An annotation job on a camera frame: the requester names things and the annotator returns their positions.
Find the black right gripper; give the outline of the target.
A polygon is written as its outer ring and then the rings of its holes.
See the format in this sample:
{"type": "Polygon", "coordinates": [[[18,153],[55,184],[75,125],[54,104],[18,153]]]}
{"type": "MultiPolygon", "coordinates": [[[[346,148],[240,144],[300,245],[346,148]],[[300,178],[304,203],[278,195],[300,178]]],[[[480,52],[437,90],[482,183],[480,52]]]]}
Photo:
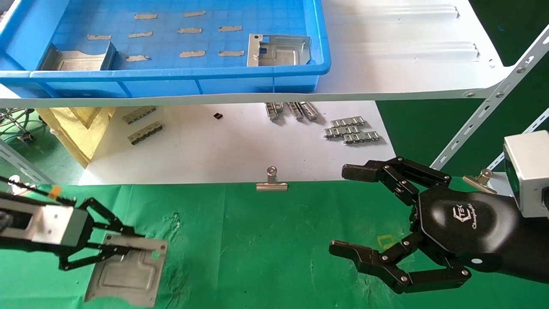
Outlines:
{"type": "Polygon", "coordinates": [[[481,272],[523,270],[518,228],[522,215],[509,196],[448,188],[451,176],[403,157],[343,165],[345,180],[381,182],[407,206],[417,206],[418,230],[388,250],[332,240],[328,251],[353,262],[357,272],[375,276],[394,293],[457,289],[481,272]],[[413,183],[429,188],[420,194],[413,183]],[[405,272],[398,267],[418,249],[443,269],[405,272]]]}

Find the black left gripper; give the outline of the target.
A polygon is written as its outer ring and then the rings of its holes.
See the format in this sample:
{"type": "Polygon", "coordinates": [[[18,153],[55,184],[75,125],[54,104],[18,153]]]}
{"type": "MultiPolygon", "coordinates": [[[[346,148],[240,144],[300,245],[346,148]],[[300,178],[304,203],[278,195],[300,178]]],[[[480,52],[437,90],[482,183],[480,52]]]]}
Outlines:
{"type": "Polygon", "coordinates": [[[84,228],[82,234],[84,242],[81,245],[82,249],[85,248],[84,253],[81,252],[72,256],[72,246],[66,246],[59,241],[29,240],[11,236],[0,237],[0,248],[2,250],[54,254],[59,257],[58,269],[61,271],[71,271],[95,265],[116,255],[128,254],[130,250],[149,250],[143,235],[136,233],[133,227],[122,223],[117,215],[114,215],[95,198],[85,199],[81,204],[81,209],[85,211],[92,210],[106,220],[106,223],[100,223],[91,219],[92,225],[84,228]],[[107,245],[90,242],[94,229],[116,232],[118,238],[107,245]]]}

